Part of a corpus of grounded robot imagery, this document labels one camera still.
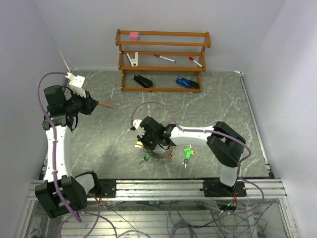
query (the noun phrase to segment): white clamp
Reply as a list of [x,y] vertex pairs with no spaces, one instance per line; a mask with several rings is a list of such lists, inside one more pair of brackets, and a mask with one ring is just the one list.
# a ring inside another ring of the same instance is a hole
[[72,73],[67,73],[66,78],[70,80],[69,87],[73,90],[74,93],[86,97],[86,91],[83,89],[85,78],[82,76],[74,76]]
[[128,59],[131,63],[132,67],[137,67],[138,66],[138,58],[139,58],[139,52],[135,53],[134,59],[131,59],[131,57],[129,56],[129,54],[127,53]]

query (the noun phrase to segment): brown stick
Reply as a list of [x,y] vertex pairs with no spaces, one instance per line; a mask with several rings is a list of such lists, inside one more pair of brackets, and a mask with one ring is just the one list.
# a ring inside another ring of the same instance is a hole
[[104,107],[107,107],[107,108],[113,108],[113,106],[107,104],[107,103],[102,103],[102,102],[99,102],[99,105],[101,106],[104,106]]

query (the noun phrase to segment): wooden rack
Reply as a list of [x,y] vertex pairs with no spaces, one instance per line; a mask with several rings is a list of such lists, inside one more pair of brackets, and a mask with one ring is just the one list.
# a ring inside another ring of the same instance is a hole
[[[168,32],[168,31],[139,31],[140,35],[156,35],[156,36],[192,36],[192,37],[204,37],[203,43],[197,42],[156,42],[156,41],[122,41],[121,35],[129,35],[133,31],[121,31],[117,30],[115,36],[115,44],[119,46],[119,64],[118,68],[121,70],[121,90],[122,91],[160,91],[160,92],[201,92],[201,72],[206,71],[205,62],[205,49],[210,48],[211,39],[209,32]],[[126,66],[124,63],[125,54],[134,54],[135,51],[124,51],[123,45],[148,45],[148,46],[198,46],[202,47],[200,52],[157,52],[157,51],[138,51],[139,55],[153,55],[158,54],[162,56],[199,56],[198,62],[203,67],[181,67],[181,66]],[[133,71],[170,71],[170,72],[195,72],[197,75],[197,82],[199,83],[199,89],[188,88],[138,88],[138,87],[124,87],[124,77],[128,70]]]

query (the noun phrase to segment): pink object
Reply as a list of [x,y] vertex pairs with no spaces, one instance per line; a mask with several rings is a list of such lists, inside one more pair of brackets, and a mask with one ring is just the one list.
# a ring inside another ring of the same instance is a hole
[[130,40],[138,41],[140,39],[140,32],[133,31],[130,32]]

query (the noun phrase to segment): marker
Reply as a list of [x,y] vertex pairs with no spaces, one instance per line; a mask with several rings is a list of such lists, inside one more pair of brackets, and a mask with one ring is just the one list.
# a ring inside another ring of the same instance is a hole
[[191,61],[193,61],[193,62],[195,62],[198,66],[200,66],[201,68],[203,67],[200,63],[198,63],[196,60],[194,60],[194,58],[193,57],[189,57],[189,59],[191,60]]
[[172,61],[172,62],[176,63],[176,60],[169,59],[169,58],[166,58],[166,57],[164,57],[164,56],[160,56],[160,55],[158,55],[158,54],[153,54],[153,55],[156,56],[156,57],[159,57],[159,58],[161,58],[161,59],[169,60],[169,61]]

